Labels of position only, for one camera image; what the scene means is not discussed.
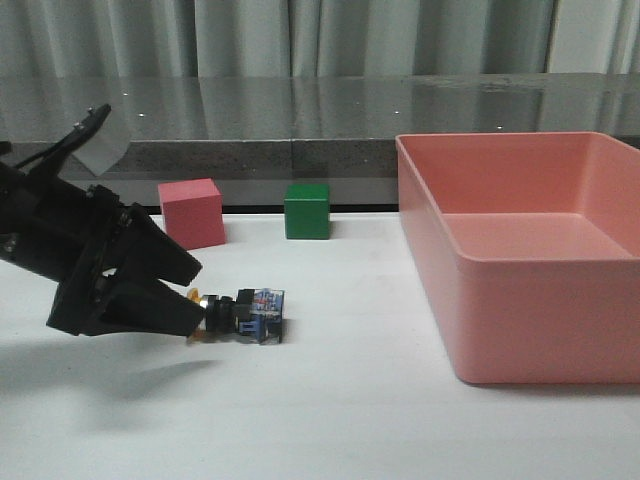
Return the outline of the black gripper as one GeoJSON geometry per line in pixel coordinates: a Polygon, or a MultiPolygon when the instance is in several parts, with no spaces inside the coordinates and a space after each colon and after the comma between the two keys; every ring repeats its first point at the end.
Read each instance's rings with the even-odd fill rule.
{"type": "Polygon", "coordinates": [[[46,325],[74,336],[188,337],[204,319],[202,307],[162,282],[123,282],[106,293],[103,272],[116,266],[136,263],[155,279],[188,286],[202,264],[144,208],[100,185],[87,192],[2,165],[1,259],[57,283],[46,325]]]}

